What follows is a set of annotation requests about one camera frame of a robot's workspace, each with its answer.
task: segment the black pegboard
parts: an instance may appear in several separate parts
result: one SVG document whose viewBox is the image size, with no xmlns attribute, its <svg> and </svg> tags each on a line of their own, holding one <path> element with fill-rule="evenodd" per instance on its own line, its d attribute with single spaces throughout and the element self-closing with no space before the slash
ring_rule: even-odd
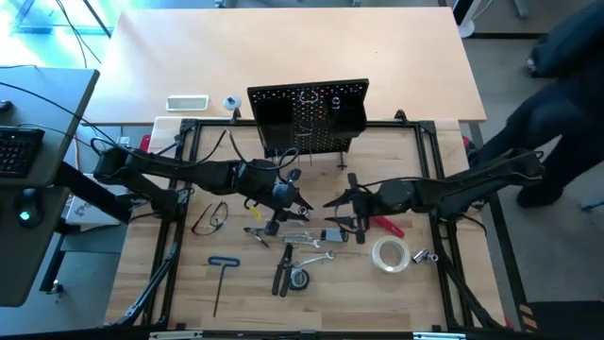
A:
<svg viewBox="0 0 604 340">
<path fill-rule="evenodd" d="M 358 94 L 361 100 L 364 100 L 368 87 L 368 79 L 354 79 L 248 88 L 247 95 L 257 122 L 262 118 L 259 115 L 267 114 L 258 110 L 258 105 L 271 101 L 282 102 L 287 99 L 294 113 L 294 142 L 289 147 L 269 148 L 268 141 L 260 133 L 264 157 L 278 157 L 290 147 L 297 147 L 301 155 L 348 152 L 350 138 L 340 139 L 329 135 L 327 98 L 333 95 Z"/>
</svg>

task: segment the wooden tabletop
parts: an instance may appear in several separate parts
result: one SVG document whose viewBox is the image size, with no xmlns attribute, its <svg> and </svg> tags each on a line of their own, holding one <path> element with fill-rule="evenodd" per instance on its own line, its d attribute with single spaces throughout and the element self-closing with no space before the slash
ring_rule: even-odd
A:
<svg viewBox="0 0 604 340">
<path fill-rule="evenodd" d="M 158 118 L 153 129 L 150 151 L 170 144 L 177 134 L 179 118 Z M 445 172 L 450 175 L 467 167 L 456 121 L 438 122 L 439 144 Z M 231 127 L 238 147 L 249 160 L 262 157 L 258 131 L 254 127 Z M 199 159 L 215 144 L 220 127 L 204 127 Z M 224 140 L 212 157 L 232 160 L 236 155 Z M 306 226 L 282 223 L 279 232 L 301 230 L 320 231 L 336 227 L 323 220 L 332 216 L 332 209 L 322 205 L 340 195 L 347 187 L 346 174 L 355 172 L 360 182 L 370 182 L 400 176 L 420 174 L 417 149 L 411 131 L 397 128 L 369 128 L 353 140 L 347 155 L 348 167 L 336 167 L 337 154 L 315 155 L 312 165 L 308 156 L 295 166 L 302 170 L 297 185 L 303 197 L 314 207 Z M 155 178 L 159 185 L 167 180 Z M 276 266 L 284 245 L 278 239 L 265 236 L 270 248 L 263 247 L 243 232 L 244 227 L 263 227 L 269 211 L 260 209 L 262 221 L 256 221 L 243 207 L 240 195 L 214 196 L 196 188 L 187 216 L 182 252 L 177 271 L 176 289 L 170 324 L 186 322 L 190 329 L 204 330 L 262 330 L 262 331 L 429 331 L 431 325 L 445 324 L 443 303 L 435 264 L 420 263 L 399 274 L 385 274 L 372 266 L 369 252 L 374 242 L 387 235 L 384 229 L 371 228 L 367 242 L 357 245 L 354 237 L 348 243 L 323 243 L 320 249 L 297 246 L 294 260 L 302 261 L 332 249 L 336 259 L 310 264 L 310 286 L 301 292 L 290 291 L 286 297 L 271 295 Z M 228 204 L 226 225 L 211 236 L 199 237 L 191 226 L 210 204 L 224 200 Z M 147 213 L 143 208 L 134 214 Z M 389 216 L 405 233 L 411 252 L 432 249 L 428 218 L 424 214 L 404 213 Z M 209 230 L 207 217 L 200 231 Z M 503 322 L 503 312 L 495 284 L 484 232 L 467 221 L 458 224 L 458 238 L 465 277 L 469 287 L 492 316 Z M 106 319 L 117 320 L 135 300 L 149 280 L 159 221 L 140 219 L 128 228 L 124 250 L 109 301 Z M 168 238 L 166 249 L 170 248 Z M 217 316 L 212 317 L 213 304 L 220 277 L 220 268 L 208 265 L 209 256 L 241 259 L 241 266 L 228 268 L 220 296 Z M 454 306 L 458 319 L 461 313 L 457 295 Z M 162 301 L 156 299 L 155 317 Z"/>
<path fill-rule="evenodd" d="M 370 119 L 486 119 L 450 8 L 145 9 L 122 13 L 85 117 L 148 124 L 166 98 L 207 94 L 223 116 L 246 89 L 368 78 Z"/>
</svg>

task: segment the pliers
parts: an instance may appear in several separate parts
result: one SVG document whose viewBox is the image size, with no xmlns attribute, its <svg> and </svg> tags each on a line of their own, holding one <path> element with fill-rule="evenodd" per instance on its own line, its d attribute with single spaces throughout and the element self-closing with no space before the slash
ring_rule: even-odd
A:
<svg viewBox="0 0 604 340">
<path fill-rule="evenodd" d="M 279 294 L 280 297 L 285 298 L 287 295 L 287 291 L 290 289 L 290 280 L 292 277 L 292 268 L 294 265 L 292 264 L 292 256 L 294 255 L 294 246 L 292 244 L 287 244 L 285 246 L 285 251 L 283 252 L 283 257 L 281 258 L 281 262 L 277 264 L 277 271 L 275 272 L 275 278 L 273 280 L 273 295 Z M 279 290 L 279 284 L 281 283 L 282 273 L 285 272 L 285 277 L 283 278 L 283 285 Z"/>
</svg>

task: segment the tape roll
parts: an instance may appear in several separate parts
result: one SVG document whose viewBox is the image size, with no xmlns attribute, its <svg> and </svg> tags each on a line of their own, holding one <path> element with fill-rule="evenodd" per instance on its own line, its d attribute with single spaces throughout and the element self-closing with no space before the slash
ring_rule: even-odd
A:
<svg viewBox="0 0 604 340">
<path fill-rule="evenodd" d="M 392 246 L 400 252 L 400 262 L 397 265 L 386 264 L 379 255 L 381 248 L 384 246 Z M 405 241 L 394 236 L 385 236 L 377 240 L 374 243 L 374 247 L 371 249 L 371 262 L 377 268 L 383 270 L 386 273 L 400 273 L 409 265 L 411 259 L 411 253 L 409 252 L 409 246 Z"/>
</svg>

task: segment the red handle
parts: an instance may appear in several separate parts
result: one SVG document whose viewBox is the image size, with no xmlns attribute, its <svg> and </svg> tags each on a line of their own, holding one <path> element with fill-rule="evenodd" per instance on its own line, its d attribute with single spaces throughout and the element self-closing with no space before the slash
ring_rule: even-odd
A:
<svg viewBox="0 0 604 340">
<path fill-rule="evenodd" d="M 369 218 L 371 222 L 376 223 L 378 226 L 386 229 L 387 231 L 394 234 L 396 237 L 405 237 L 405 231 L 399 228 L 396 224 L 392 223 L 388 218 L 384 216 L 373 216 Z"/>
</svg>

